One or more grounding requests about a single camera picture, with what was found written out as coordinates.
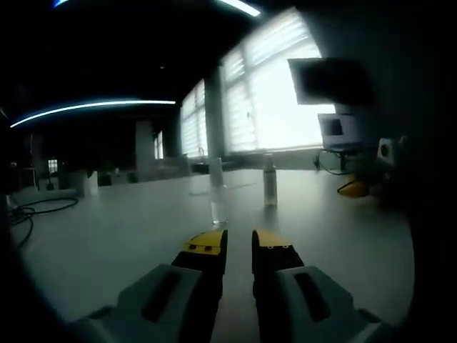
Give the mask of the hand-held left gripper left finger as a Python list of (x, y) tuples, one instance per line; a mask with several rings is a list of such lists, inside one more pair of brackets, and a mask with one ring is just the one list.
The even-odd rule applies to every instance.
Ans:
[(228, 232), (202, 232), (120, 292), (114, 306), (73, 322), (79, 342), (210, 342), (223, 291)]

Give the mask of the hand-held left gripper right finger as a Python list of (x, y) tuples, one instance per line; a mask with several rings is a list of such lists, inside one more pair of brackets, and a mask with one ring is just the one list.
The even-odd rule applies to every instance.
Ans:
[(314, 266), (292, 243), (265, 229), (252, 233), (253, 296), (262, 342), (392, 342), (395, 329)]

